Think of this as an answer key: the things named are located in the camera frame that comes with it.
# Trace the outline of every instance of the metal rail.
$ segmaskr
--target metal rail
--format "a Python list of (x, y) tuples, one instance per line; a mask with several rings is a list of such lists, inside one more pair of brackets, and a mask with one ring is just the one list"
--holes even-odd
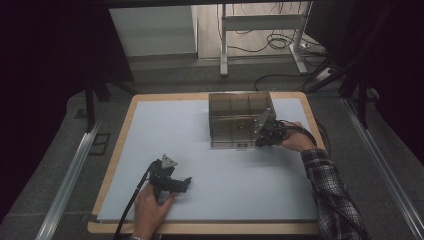
[(365, 143), (365, 146), (367, 147), (375, 166), (377, 167), (381, 177), (387, 185), (387, 188), (392, 194), (393, 199), (395, 200), (406, 222), (411, 228), (412, 233), (416, 239), (424, 239), (424, 225), (418, 211), (412, 204), (408, 195), (403, 190), (390, 166), (387, 164), (373, 137), (369, 131), (364, 129), (362, 124), (359, 122), (359, 119), (356, 117), (356, 109), (353, 106), (352, 101), (350, 99), (342, 98), (342, 102), (345, 105), (346, 110), (362, 141)]
[(68, 171), (63, 178), (56, 197), (53, 200), (53, 203), (47, 213), (46, 218), (44, 219), (43, 224), (41, 225), (37, 237), (35, 238), (36, 240), (49, 240), (53, 237), (59, 220), (62, 217), (63, 211), (65, 210), (66, 204), (68, 203), (69, 197), (71, 196), (72, 190), (81, 172), (81, 168), (84, 165), (91, 144), (93, 143), (94, 137), (96, 136), (97, 130), (99, 129), (105, 111), (105, 106), (101, 106), (97, 121), (95, 122), (92, 131), (84, 134), (75, 156), (68, 168)]

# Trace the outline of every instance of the wrist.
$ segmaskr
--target wrist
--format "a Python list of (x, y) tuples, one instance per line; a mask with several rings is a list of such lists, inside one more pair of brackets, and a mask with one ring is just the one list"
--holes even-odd
[(312, 145), (312, 146), (302, 146), (300, 148), (299, 152), (304, 152), (304, 151), (312, 150), (312, 149), (315, 149), (315, 148), (316, 148), (316, 146), (314, 146), (314, 145)]
[(152, 238), (152, 235), (153, 235), (153, 233), (151, 233), (151, 232), (134, 230), (131, 237), (133, 237), (133, 239), (137, 239), (137, 240), (139, 240), (139, 239), (149, 240), (149, 239)]
[(129, 238), (129, 240), (149, 240), (148, 238), (140, 238), (140, 237), (134, 237), (134, 236), (131, 236), (130, 238)]

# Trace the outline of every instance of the plaid sleeve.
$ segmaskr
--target plaid sleeve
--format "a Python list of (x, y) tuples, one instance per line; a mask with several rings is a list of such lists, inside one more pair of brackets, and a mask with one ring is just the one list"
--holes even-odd
[(301, 153), (306, 175), (315, 190), (318, 208), (318, 225), (323, 239), (364, 239), (368, 236), (361, 216), (349, 197), (347, 187), (338, 170), (322, 149), (311, 149)]

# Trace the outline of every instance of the hand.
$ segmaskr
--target hand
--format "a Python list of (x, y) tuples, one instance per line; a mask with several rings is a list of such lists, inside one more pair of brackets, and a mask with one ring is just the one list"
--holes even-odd
[[(303, 128), (300, 122), (294, 122), (294, 124)], [(302, 134), (295, 130), (287, 131), (286, 140), (281, 142), (281, 146), (297, 152), (303, 152), (309, 149), (316, 148), (316, 146), (312, 143), (311, 139), (309, 139), (305, 134)]]
[(161, 206), (157, 203), (150, 183), (140, 191), (135, 199), (135, 229), (132, 236), (151, 239), (155, 230), (162, 224), (176, 193), (171, 193), (169, 198)]

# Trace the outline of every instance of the wall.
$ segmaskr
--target wall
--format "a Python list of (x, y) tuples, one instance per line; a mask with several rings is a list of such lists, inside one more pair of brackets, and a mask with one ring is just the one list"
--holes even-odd
[(423, 12), (424, 2), (395, 4), (365, 67), (378, 111), (424, 165)]
[(107, 9), (0, 1), (0, 29), (1, 219), (50, 146), (68, 99), (87, 79), (133, 78)]
[(195, 7), (110, 9), (126, 56), (196, 53)]

